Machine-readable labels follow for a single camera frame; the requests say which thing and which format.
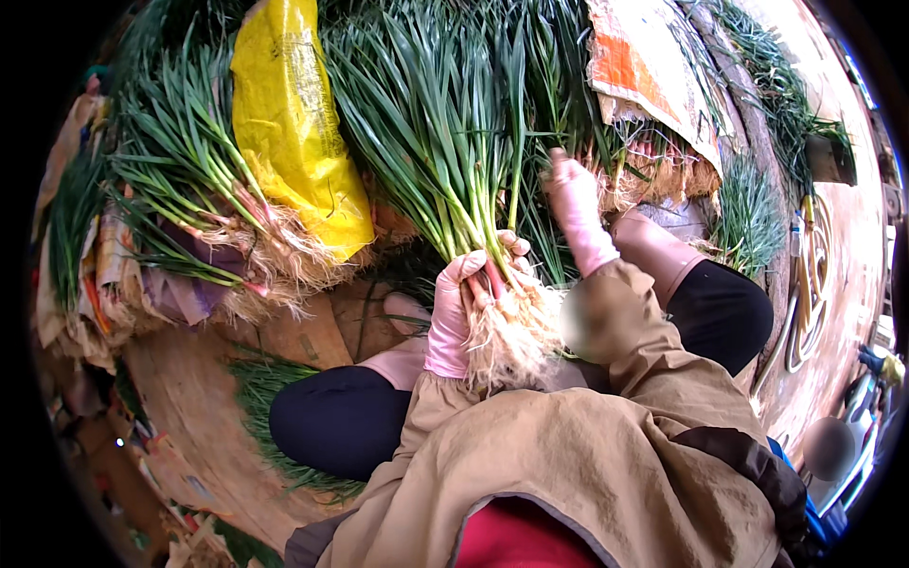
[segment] plastic bottle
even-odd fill
[[[793,213],[792,224],[789,229],[789,255],[793,258],[802,256],[802,241],[804,237],[804,220],[802,212],[798,209]]]

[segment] hand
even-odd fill
[[[513,231],[498,231],[499,242],[511,254],[509,263],[522,273],[530,273],[530,264],[524,255],[530,251],[530,243],[520,239]],[[451,379],[467,378],[467,338],[470,324],[467,321],[466,306],[473,305],[482,310],[493,299],[488,294],[474,297],[464,280],[476,274],[486,265],[486,251],[473,251],[456,257],[435,278],[435,302],[433,318],[429,327],[429,346],[423,368],[440,377]]]
[[[600,222],[596,179],[576,160],[568,159],[564,150],[549,151],[552,176],[545,181],[555,221],[559,223],[574,262],[586,278],[597,268],[618,258],[613,239]]]
[[[544,184],[555,220],[565,234],[602,229],[596,178],[561,148],[549,151],[553,172]]]

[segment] wooden floor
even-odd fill
[[[323,505],[331,495],[285,491],[289,480],[262,460],[243,427],[236,381],[222,361],[235,354],[231,341],[258,345],[261,339],[266,351],[318,368],[352,364],[358,347],[362,360],[403,341],[388,320],[377,317],[380,301],[367,304],[364,313],[368,291],[369,283],[356,282],[331,296],[319,294],[310,301],[313,321],[284,314],[262,326],[258,337],[251,325],[240,323],[197,331],[168,326],[131,342],[125,360],[159,434],[144,462],[162,493],[218,513],[281,554],[294,529],[349,506]],[[372,297],[386,293],[387,287],[377,286]]]

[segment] yellow plastic bag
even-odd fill
[[[236,38],[234,134],[265,195],[344,261],[373,240],[373,223],[321,57],[315,0],[268,0]]]

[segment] dark brown jacket trim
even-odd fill
[[[295,530],[285,545],[285,568],[313,568],[335,538],[338,525],[355,512],[356,509]]]
[[[754,483],[774,510],[776,530],[786,550],[792,550],[804,539],[808,531],[804,512],[807,489],[786,462],[754,438],[734,428],[698,426],[678,434],[672,442],[709,453]],[[787,565],[792,566],[788,555],[777,558],[774,564]]]

